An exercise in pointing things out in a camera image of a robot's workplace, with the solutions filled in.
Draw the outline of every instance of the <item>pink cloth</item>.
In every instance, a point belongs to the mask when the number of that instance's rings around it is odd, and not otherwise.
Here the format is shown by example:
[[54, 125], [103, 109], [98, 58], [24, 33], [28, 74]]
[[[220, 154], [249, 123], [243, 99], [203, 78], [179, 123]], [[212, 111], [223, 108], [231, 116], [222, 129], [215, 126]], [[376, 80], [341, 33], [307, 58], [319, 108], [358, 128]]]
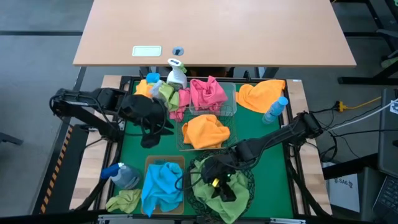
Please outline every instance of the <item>pink cloth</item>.
[[191, 99], [196, 110], [219, 111], [228, 97], [216, 78], [209, 76], [207, 82], [191, 80]]
[[180, 102], [178, 103], [179, 109], [170, 112], [170, 119], [174, 119], [178, 122], [182, 121], [184, 118], [184, 111], [187, 109], [187, 105], [190, 102], [190, 90], [186, 88], [184, 90], [178, 91]]

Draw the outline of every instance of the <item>orange black warning tape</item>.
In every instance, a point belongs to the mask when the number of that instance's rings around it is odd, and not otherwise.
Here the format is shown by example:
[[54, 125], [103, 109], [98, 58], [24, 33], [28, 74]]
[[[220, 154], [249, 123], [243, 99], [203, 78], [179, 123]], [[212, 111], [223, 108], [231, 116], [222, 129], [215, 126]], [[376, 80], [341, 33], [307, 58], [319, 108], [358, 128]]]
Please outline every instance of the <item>orange black warning tape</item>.
[[44, 214], [45, 213], [45, 209], [46, 209], [47, 205], [49, 204], [49, 200], [50, 200], [50, 197], [51, 197], [52, 189], [54, 188], [55, 181], [57, 180], [58, 173], [60, 172], [61, 165], [62, 165], [62, 160], [63, 160], [63, 157], [65, 156], [66, 151], [67, 151], [67, 147], [68, 147], [68, 143], [69, 143], [69, 139], [70, 139], [70, 135], [71, 134], [72, 134], [72, 128], [69, 127], [67, 135], [65, 137], [65, 140], [63, 141], [62, 149], [61, 149], [60, 155], [58, 157], [58, 161], [57, 161], [57, 163], [55, 165], [54, 172], [52, 173], [52, 177], [51, 177], [51, 180], [50, 180], [50, 183], [49, 183], [49, 187], [47, 187], [47, 191], [46, 191], [46, 193], [44, 195], [43, 204], [40, 207], [40, 212], [39, 212], [40, 214]]

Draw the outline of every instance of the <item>white cord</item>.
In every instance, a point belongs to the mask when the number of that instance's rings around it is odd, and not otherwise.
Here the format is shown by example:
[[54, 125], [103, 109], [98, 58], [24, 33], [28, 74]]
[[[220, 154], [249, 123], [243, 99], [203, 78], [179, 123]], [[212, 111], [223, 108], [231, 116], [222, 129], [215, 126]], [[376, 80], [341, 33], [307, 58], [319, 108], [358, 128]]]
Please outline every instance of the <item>white cord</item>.
[[375, 114], [377, 114], [378, 112], [380, 112], [380, 111], [382, 111], [382, 110], [384, 110], [384, 109], [390, 107], [391, 104], [393, 104], [393, 103], [395, 103], [395, 102], [397, 102], [397, 101], [398, 101], [398, 99], [392, 101], [391, 103], [387, 104], [386, 106], [382, 107], [381, 109], [379, 109], [379, 110], [377, 110], [377, 111], [375, 111], [375, 112], [373, 112], [373, 113], [371, 113], [371, 114], [369, 114], [369, 115], [367, 115], [367, 116], [365, 116], [365, 117], [363, 117], [363, 118], [359, 118], [359, 119], [356, 119], [355, 121], [352, 121], [352, 122], [349, 122], [349, 123], [346, 123], [346, 124], [342, 124], [342, 125], [340, 125], [340, 126], [331, 128], [331, 129], [329, 129], [329, 130], [327, 130], [327, 131], [333, 131], [333, 130], [336, 130], [336, 129], [338, 129], [338, 128], [342, 128], [342, 127], [344, 127], [344, 126], [347, 126], [347, 125], [350, 125], [350, 124], [353, 124], [353, 123], [357, 123], [358, 121], [362, 121], [363, 119], [366, 119], [366, 118], [368, 118], [368, 117], [370, 117], [370, 116], [372, 116], [372, 115], [375, 115]]

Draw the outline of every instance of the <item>yellow cloth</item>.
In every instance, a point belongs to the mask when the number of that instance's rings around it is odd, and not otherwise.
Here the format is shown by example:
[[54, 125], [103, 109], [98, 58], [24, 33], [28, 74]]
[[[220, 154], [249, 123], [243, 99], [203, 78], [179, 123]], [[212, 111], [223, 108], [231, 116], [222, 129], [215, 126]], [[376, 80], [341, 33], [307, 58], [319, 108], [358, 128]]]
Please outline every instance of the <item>yellow cloth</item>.
[[194, 149], [221, 148], [223, 141], [231, 134], [213, 114], [193, 118], [182, 126], [184, 143], [192, 144]]
[[130, 214], [136, 209], [140, 199], [141, 189], [121, 190], [118, 196], [111, 197], [106, 202], [105, 208], [108, 212], [120, 209], [120, 211]]
[[245, 84], [236, 93], [236, 102], [241, 106], [258, 113], [266, 113], [285, 89], [284, 80], [268, 80], [256, 86]]
[[147, 84], [147, 80], [141, 80], [141, 82], [139, 82], [139, 84], [136, 86], [136, 92], [134, 94], [141, 94], [148, 98], [152, 98], [150, 90], [153, 86], [153, 83]]

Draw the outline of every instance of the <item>orange cloth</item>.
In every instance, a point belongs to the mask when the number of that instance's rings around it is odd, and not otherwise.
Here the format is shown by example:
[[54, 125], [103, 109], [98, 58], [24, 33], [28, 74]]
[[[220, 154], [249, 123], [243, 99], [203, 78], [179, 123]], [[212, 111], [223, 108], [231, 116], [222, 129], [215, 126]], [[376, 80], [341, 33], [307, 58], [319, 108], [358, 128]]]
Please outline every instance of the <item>orange cloth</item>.
[[258, 113], [266, 113], [285, 89], [284, 80], [268, 80], [256, 86], [245, 84], [236, 93], [236, 102], [241, 106]]
[[221, 144], [231, 134], [213, 114], [193, 118], [182, 126], [184, 143], [192, 144], [194, 149], [221, 148]]
[[147, 80], [141, 80], [141, 82], [136, 86], [136, 92], [134, 94], [141, 94], [148, 98], [152, 98], [152, 94], [150, 93], [152, 87], [153, 85], [147, 84]]

